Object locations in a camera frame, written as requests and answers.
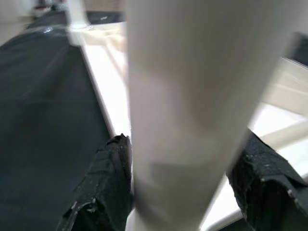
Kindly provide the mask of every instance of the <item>black padding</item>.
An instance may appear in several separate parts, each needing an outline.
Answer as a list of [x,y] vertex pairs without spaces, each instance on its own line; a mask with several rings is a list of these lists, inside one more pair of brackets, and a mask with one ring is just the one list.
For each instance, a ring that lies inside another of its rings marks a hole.
[[130,143],[112,138],[78,185],[57,231],[124,231],[131,211]]
[[307,184],[255,134],[250,134],[228,178],[245,219],[256,231],[286,230],[287,218],[301,222],[297,231],[308,230]]

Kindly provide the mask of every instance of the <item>black fabric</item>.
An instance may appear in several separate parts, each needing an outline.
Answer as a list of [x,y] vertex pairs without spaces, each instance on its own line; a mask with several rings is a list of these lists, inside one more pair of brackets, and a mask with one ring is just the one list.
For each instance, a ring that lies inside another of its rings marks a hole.
[[228,178],[243,216],[256,231],[288,230],[295,222],[301,222],[297,231],[308,229],[307,184],[255,134]]
[[220,231],[253,231],[253,229],[249,227],[246,221],[242,218],[221,229]]
[[295,47],[288,56],[289,59],[295,60],[303,65],[308,66],[308,36],[298,33],[295,38]]
[[[49,23],[48,15],[29,27]],[[109,138],[81,51],[63,27],[0,47],[0,230],[55,230]]]
[[130,143],[124,135],[99,150],[58,231],[124,231],[131,211]]
[[[91,24],[106,24],[123,22],[124,17],[121,12],[87,12],[88,20]],[[65,12],[48,12],[41,18],[35,20],[27,26],[27,29],[37,28],[42,26],[67,25]]]

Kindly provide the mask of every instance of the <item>white pole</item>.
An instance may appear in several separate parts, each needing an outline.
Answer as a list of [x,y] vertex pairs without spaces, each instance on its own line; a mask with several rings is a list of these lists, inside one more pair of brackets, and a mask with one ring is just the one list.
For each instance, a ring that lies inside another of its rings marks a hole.
[[198,229],[304,2],[127,0],[127,230]]
[[71,29],[82,29],[90,23],[87,19],[83,0],[66,0],[67,2],[67,19]]

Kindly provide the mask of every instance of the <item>white cylindrical post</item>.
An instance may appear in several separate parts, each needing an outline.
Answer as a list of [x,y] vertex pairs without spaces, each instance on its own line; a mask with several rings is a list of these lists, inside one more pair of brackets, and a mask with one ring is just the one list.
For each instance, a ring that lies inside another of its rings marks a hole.
[[87,19],[83,0],[66,0],[67,12],[66,16],[69,21],[69,26],[72,29],[82,29],[90,23]]
[[198,229],[304,2],[127,0],[127,230]]

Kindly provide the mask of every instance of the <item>floor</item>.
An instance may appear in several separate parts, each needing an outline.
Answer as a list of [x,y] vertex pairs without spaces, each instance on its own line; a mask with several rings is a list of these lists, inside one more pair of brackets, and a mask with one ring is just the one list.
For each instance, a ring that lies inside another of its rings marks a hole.
[[25,23],[0,23],[0,46],[23,31]]

